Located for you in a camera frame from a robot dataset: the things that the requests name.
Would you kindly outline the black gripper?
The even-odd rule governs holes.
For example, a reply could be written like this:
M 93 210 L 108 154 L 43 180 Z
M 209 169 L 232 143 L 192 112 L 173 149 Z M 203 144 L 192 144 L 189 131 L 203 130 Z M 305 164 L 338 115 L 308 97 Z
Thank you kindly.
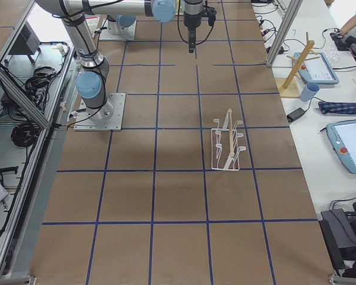
M 187 26 L 187 39 L 189 53 L 194 53 L 196 44 L 196 29 L 197 26 Z

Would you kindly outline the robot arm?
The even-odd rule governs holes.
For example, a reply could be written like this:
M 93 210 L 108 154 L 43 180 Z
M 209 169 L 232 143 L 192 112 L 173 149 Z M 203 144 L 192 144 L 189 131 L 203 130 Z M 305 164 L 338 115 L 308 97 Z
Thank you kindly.
M 187 28 L 188 51 L 194 53 L 197 45 L 204 43 L 213 31 L 216 22 L 216 9 L 208 5 L 208 1 L 185 1 L 183 5 L 183 23 Z M 202 18 L 208 19 L 210 31 L 201 42 L 196 42 L 196 29 L 201 25 Z
M 171 21 L 176 14 L 176 1 L 37 1 L 45 11 L 60 18 L 80 57 L 82 73 L 76 88 L 82 97 L 88 118 L 105 122 L 114 113 L 109 102 L 106 80 L 109 62 L 98 50 L 86 22 L 88 15 L 119 15 L 154 17 L 161 23 Z

